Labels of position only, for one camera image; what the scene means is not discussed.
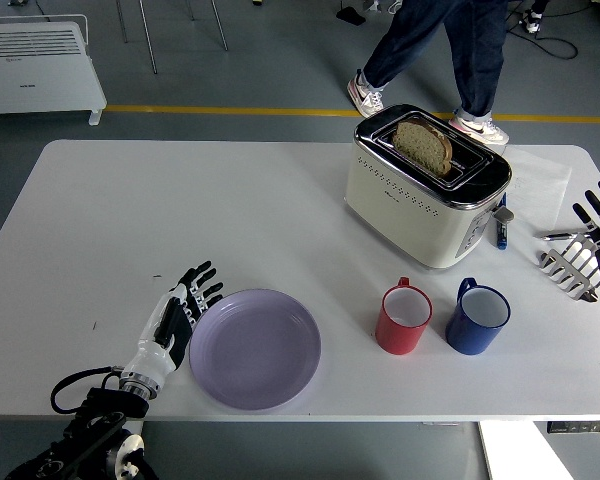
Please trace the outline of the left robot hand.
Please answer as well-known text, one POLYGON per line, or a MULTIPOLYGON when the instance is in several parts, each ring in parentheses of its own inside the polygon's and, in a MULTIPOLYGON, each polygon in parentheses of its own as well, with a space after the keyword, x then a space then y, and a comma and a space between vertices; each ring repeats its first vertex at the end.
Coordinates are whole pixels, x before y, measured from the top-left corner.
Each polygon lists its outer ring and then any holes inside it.
POLYGON ((189 269, 160 298, 140 336, 138 352, 121 373, 121 390, 149 399, 162 390, 167 376, 183 362, 194 327, 222 299, 221 282, 204 286, 215 275, 216 269, 206 261, 189 269))

